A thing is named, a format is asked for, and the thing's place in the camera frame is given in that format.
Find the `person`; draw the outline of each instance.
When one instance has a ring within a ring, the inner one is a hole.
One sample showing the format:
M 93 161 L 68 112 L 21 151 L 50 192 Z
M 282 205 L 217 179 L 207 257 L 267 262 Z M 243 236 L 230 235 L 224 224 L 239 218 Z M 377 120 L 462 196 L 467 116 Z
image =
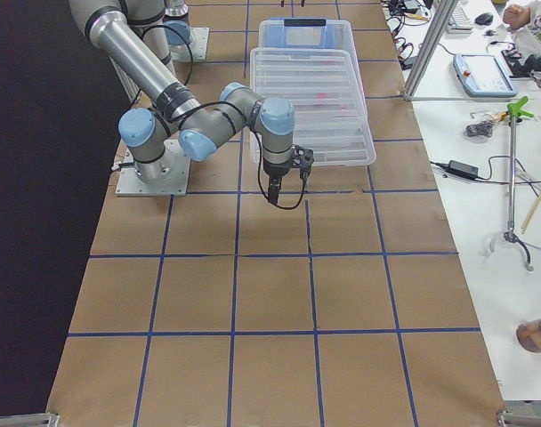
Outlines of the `person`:
M 541 0 L 525 6 L 511 4 L 504 11 L 503 21 L 512 32 L 512 40 L 524 60 L 530 55 L 541 57 Z M 532 71 L 532 76 L 541 86 L 541 71 Z

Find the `blue joint cap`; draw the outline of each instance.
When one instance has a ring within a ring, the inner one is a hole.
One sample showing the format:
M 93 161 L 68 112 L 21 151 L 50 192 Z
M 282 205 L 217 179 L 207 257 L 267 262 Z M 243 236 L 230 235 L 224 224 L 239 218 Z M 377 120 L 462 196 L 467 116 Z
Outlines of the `blue joint cap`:
M 217 146 L 211 139 L 196 131 L 181 131 L 178 141 L 183 152 L 198 162 L 205 160 L 217 151 Z
M 118 122 L 120 136 L 128 147 L 140 147 L 154 133 L 156 119 L 147 109 L 126 111 Z
M 223 92 L 221 92 L 221 95 L 219 96 L 219 101 L 226 101 L 227 98 L 229 98 L 229 95 L 231 95 L 231 92 L 234 92 L 237 89 L 241 89 L 242 87 L 246 87 L 246 86 L 237 82 L 229 83 L 228 85 L 225 86 L 225 89 L 223 89 Z
M 167 20 L 164 25 L 171 29 L 166 30 L 167 43 L 172 46 L 187 44 L 191 40 L 190 24 L 184 20 Z
M 295 129 L 295 108 L 284 98 L 267 98 L 261 107 L 261 123 L 275 135 L 288 135 Z

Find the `hand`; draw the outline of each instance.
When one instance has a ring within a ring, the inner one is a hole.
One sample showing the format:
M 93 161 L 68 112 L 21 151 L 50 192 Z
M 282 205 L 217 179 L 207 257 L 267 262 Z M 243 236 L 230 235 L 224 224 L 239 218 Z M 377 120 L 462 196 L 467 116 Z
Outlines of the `hand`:
M 503 21 L 511 29 L 519 29 L 529 24 L 530 10 L 528 6 L 510 4 L 504 11 Z

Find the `dark wall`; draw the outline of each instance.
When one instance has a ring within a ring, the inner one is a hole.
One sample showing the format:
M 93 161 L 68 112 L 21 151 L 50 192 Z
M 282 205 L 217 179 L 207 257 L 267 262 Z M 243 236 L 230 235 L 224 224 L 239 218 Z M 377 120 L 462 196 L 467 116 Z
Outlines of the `dark wall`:
M 127 107 L 66 0 L 0 0 L 0 415 L 45 411 Z

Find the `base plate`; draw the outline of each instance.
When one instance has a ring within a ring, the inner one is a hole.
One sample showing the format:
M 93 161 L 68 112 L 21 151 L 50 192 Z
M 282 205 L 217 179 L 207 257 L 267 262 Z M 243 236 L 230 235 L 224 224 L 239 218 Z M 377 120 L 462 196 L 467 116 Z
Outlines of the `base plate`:
M 191 33 L 195 37 L 195 43 L 190 45 L 191 53 L 193 53 L 193 61 L 201 62 L 207 59 L 207 42 L 209 41 L 209 28 L 192 28 Z M 175 62 L 190 62 L 190 53 L 185 47 L 170 46 L 172 52 L 172 60 Z
M 172 171 L 157 180 L 142 181 L 133 167 L 124 167 L 118 178 L 116 195 L 119 197 L 185 196 L 190 176 L 190 158 L 185 155 L 176 140 L 167 140 L 166 149 L 175 154 L 176 163 Z M 133 162 L 132 154 L 126 151 L 125 163 Z

